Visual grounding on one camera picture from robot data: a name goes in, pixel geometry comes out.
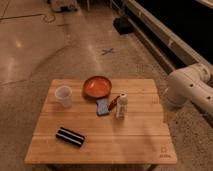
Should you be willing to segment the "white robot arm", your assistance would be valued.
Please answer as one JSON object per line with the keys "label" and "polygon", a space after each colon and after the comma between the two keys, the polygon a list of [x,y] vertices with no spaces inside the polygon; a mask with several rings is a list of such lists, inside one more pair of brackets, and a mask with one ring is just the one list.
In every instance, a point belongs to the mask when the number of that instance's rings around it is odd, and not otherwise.
{"label": "white robot arm", "polygon": [[189,100],[213,117],[213,87],[207,84],[210,78],[208,67],[202,63],[171,72],[164,95],[167,105],[181,108]]}

